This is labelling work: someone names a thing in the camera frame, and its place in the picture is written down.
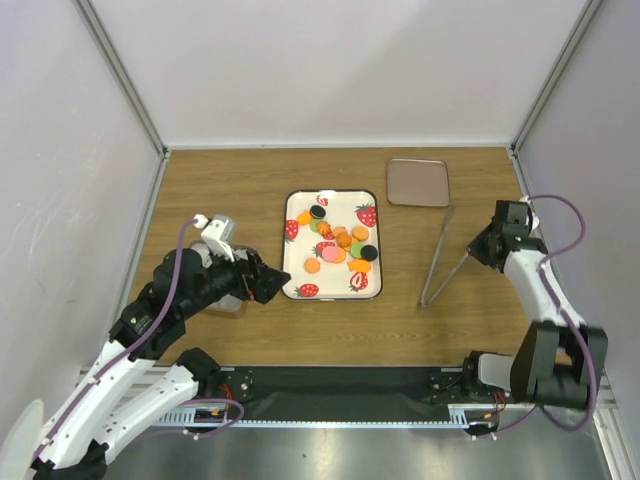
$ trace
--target white backdrop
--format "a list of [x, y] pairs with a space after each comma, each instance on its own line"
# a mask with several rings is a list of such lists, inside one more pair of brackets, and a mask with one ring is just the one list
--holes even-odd
[[0, 5], [0, 444], [114, 321], [158, 157], [71, 1]]
[[[587, 234], [558, 259], [568, 297], [609, 335], [607, 373], [640, 458], [640, 3], [609, 0], [526, 140], [534, 193], [559, 193], [582, 210]], [[577, 235], [568, 209], [540, 201], [552, 248]]]
[[94, 0], [171, 147], [507, 143], [585, 0]]

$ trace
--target tray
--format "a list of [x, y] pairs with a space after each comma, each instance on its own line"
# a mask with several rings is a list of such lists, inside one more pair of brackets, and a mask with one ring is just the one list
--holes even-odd
[[[282, 268], [291, 280], [283, 293], [294, 300], [376, 297], [382, 291], [377, 206], [375, 195], [367, 190], [292, 192], [287, 197], [282, 256]], [[315, 261], [307, 265], [309, 259]], [[318, 266], [319, 271], [310, 273]]]

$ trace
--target white tray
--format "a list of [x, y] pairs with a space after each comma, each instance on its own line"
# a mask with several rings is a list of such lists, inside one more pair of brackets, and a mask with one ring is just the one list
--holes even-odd
[[[319, 233], [312, 231], [310, 225], [300, 225], [298, 217], [314, 205], [321, 205], [326, 211], [323, 220], [336, 227], [344, 227], [351, 234], [354, 227], [365, 227], [369, 238], [366, 245], [374, 246], [378, 251], [378, 258], [368, 262], [371, 270], [367, 273], [350, 271], [348, 262], [356, 260], [351, 253], [346, 253], [346, 258], [341, 263], [325, 261], [322, 255], [316, 256], [314, 247], [320, 242], [337, 241], [323, 238]], [[373, 210], [362, 211], [367, 215], [368, 225], [364, 225], [358, 217], [358, 209], [362, 206], [370, 206]], [[290, 232], [297, 233], [290, 238]], [[305, 269], [305, 261], [308, 258], [317, 258], [320, 262], [320, 271], [309, 273]], [[294, 300], [369, 300], [376, 297], [382, 291], [382, 268], [380, 261], [380, 235], [377, 221], [377, 201], [373, 193], [367, 190], [298, 190], [292, 192], [287, 198], [284, 229], [284, 253], [283, 270], [291, 274], [291, 280], [283, 287], [283, 293]], [[351, 267], [363, 270], [366, 265], [352, 264]], [[366, 287], [362, 282], [366, 276]]]

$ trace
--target wooden table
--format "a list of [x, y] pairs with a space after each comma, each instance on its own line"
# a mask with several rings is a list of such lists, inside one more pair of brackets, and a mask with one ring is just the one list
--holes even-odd
[[[511, 284], [471, 259], [432, 307], [417, 302], [446, 209], [391, 205], [390, 158], [444, 160], [458, 208], [444, 245], [436, 288], [466, 245], [490, 221], [497, 199], [520, 191], [502, 148], [376, 148], [175, 151], [166, 172], [134, 290], [175, 248], [196, 213], [238, 222], [234, 242], [282, 264], [284, 203], [297, 189], [366, 188], [378, 198], [384, 290], [370, 302], [295, 302], [278, 295], [251, 304], [240, 319], [200, 314], [166, 353], [172, 362], [200, 347], [219, 363], [244, 365], [453, 365], [472, 349], [513, 354], [527, 321]], [[198, 237], [191, 229], [189, 239]]]

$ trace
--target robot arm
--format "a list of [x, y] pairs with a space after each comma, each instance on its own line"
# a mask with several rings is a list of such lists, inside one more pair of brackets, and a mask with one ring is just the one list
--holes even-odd
[[[127, 305], [100, 355], [65, 404], [43, 426], [33, 468], [36, 479], [102, 478], [106, 464], [164, 413], [195, 396], [211, 396], [220, 366], [188, 350], [167, 375], [114, 411], [129, 387], [186, 332], [185, 322], [230, 295], [269, 302], [290, 279], [248, 247], [232, 247], [228, 217], [195, 217], [208, 249], [181, 250], [175, 294], [166, 310], [177, 251], [167, 254], [138, 298]], [[167, 314], [152, 328], [159, 312]]]
[[[529, 237], [537, 218], [526, 202], [498, 201], [495, 215], [468, 247], [470, 256], [511, 281], [531, 325], [515, 357], [473, 352], [467, 364], [475, 379], [509, 391], [516, 402], [586, 409], [590, 379], [584, 354], [567, 322], [585, 339], [596, 387], [607, 352], [607, 336], [589, 327], [565, 297], [542, 240]], [[570, 364], [557, 363], [558, 350]]]

